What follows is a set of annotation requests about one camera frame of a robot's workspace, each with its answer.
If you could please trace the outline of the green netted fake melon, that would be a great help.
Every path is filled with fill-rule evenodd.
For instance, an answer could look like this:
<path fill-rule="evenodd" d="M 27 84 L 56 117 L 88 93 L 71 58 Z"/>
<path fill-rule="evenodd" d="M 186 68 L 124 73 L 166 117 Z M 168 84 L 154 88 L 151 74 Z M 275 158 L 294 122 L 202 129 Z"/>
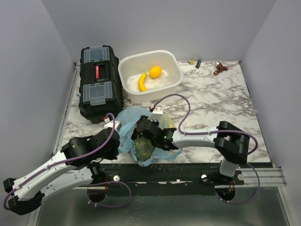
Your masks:
<path fill-rule="evenodd" d="M 136 157 L 139 161 L 146 161 L 151 158 L 155 147 L 145 137 L 138 137 L 134 140 Z"/>

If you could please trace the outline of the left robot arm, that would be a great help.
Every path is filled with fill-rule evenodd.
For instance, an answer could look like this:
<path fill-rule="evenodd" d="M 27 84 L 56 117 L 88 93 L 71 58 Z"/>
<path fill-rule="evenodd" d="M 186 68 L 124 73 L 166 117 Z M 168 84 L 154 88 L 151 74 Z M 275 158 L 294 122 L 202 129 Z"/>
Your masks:
<path fill-rule="evenodd" d="M 25 215 L 54 194 L 78 186 L 99 186 L 106 175 L 96 159 L 115 160 L 119 154 L 118 132 L 112 128 L 94 136 L 73 137 L 46 163 L 21 178 L 3 182 L 7 196 L 3 207 Z"/>

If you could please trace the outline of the yellow fake banana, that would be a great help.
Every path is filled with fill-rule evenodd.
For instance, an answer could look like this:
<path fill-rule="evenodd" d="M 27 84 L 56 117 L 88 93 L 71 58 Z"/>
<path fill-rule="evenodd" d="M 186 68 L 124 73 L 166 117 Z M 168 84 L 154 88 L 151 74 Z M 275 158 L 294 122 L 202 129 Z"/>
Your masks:
<path fill-rule="evenodd" d="M 140 76 L 140 78 L 139 78 L 139 81 L 138 81 L 138 87 L 139 87 L 139 90 L 140 90 L 141 92 L 147 91 L 147 89 L 146 89 L 146 87 L 145 87 L 145 85 L 144 85 L 144 82 L 145 82 L 146 77 L 147 77 L 147 73 L 143 73 L 143 74 Z"/>

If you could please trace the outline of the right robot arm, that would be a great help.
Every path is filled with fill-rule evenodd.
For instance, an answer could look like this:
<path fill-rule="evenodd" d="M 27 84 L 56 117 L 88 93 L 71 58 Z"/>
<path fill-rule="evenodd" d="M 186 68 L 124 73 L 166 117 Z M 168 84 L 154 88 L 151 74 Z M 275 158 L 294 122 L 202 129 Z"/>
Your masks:
<path fill-rule="evenodd" d="M 216 178 L 223 185 L 233 180 L 239 165 L 247 163 L 250 137 L 227 121 L 221 121 L 217 127 L 209 129 L 180 132 L 176 128 L 161 129 L 157 123 L 142 119 L 137 125 L 137 133 L 164 151 L 186 147 L 217 149 L 223 160 Z"/>

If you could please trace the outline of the blue printed plastic bag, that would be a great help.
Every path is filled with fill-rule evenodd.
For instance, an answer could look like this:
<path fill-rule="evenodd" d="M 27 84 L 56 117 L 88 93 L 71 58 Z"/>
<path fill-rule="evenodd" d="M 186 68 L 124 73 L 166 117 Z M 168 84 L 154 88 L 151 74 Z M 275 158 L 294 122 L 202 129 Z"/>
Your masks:
<path fill-rule="evenodd" d="M 116 117 L 116 120 L 121 122 L 119 153 L 128 153 L 132 160 L 141 167 L 150 166 L 160 159 L 174 161 L 182 153 L 182 149 L 170 153 L 154 147 L 148 139 L 142 136 L 132 139 L 140 117 L 142 115 L 150 116 L 150 114 L 151 112 L 148 109 L 134 106 L 121 111 Z"/>

